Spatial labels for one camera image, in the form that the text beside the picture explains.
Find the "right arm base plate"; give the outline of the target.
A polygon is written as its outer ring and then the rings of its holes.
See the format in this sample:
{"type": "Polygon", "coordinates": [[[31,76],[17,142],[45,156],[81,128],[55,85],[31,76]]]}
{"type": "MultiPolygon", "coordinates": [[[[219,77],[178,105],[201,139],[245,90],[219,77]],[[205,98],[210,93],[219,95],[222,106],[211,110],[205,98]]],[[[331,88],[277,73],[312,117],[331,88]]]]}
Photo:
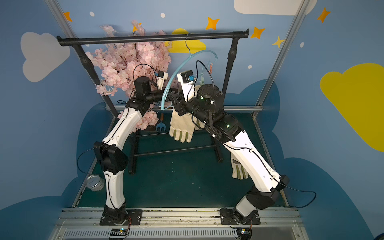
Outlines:
{"type": "Polygon", "coordinates": [[[243,216],[234,209],[222,208],[219,210],[222,225],[260,225],[261,220],[258,210],[252,211],[249,215],[243,216]]]}

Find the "beige glove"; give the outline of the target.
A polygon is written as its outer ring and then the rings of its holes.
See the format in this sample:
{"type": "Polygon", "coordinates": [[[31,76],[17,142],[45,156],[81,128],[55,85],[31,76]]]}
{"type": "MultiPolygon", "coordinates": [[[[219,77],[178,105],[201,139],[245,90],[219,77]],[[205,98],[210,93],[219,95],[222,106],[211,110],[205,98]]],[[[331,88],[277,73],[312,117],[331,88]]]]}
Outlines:
{"type": "Polygon", "coordinates": [[[231,155],[232,177],[238,180],[248,179],[248,172],[234,155],[231,155]]]}
{"type": "Polygon", "coordinates": [[[170,124],[170,136],[173,137],[175,141],[181,143],[191,142],[194,131],[199,129],[196,125],[204,128],[204,124],[191,114],[186,113],[183,116],[179,116],[175,110],[172,112],[170,124]]]}
{"type": "Polygon", "coordinates": [[[202,97],[201,94],[200,94],[200,88],[201,87],[202,87],[202,85],[196,85],[196,86],[193,87],[194,94],[193,94],[192,100],[202,101],[204,99],[204,97],[202,97]]]}

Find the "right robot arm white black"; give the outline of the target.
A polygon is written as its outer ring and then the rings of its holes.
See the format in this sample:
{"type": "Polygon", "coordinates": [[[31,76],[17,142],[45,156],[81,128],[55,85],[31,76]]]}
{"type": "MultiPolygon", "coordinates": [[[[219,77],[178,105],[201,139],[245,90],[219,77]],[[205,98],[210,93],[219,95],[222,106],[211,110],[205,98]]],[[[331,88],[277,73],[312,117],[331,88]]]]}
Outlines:
{"type": "Polygon", "coordinates": [[[172,89],[166,94],[176,112],[187,113],[205,124],[205,130],[224,145],[244,167],[254,186],[237,203],[234,216],[248,217],[254,210],[264,210],[275,204],[279,192],[286,188],[289,178],[276,172],[258,152],[239,121],[224,111],[224,93],[212,84],[206,84],[194,94],[172,89]]]}

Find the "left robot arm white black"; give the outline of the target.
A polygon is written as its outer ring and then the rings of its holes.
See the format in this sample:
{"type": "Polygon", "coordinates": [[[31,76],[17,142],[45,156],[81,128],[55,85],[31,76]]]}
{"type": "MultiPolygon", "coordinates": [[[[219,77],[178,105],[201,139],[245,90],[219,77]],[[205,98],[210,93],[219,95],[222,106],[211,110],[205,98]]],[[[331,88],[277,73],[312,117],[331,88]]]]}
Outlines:
{"type": "Polygon", "coordinates": [[[106,181],[107,199],[100,221],[101,226],[123,226],[129,224],[126,211],[123,181],[129,157],[123,153],[125,142],[136,129],[137,123],[150,108],[150,104],[161,100],[163,91],[153,91],[148,77],[134,81],[135,95],[126,103],[126,108],[111,132],[94,143],[94,151],[106,181]]]}

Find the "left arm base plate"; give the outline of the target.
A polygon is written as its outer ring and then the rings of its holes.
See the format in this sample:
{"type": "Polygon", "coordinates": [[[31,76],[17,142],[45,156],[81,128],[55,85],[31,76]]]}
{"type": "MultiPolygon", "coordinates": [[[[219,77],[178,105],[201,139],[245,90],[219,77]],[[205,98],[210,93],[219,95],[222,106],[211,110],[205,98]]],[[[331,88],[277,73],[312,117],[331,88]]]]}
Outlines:
{"type": "Polygon", "coordinates": [[[111,210],[104,211],[100,220],[100,226],[138,226],[141,223],[143,211],[111,210]]]}

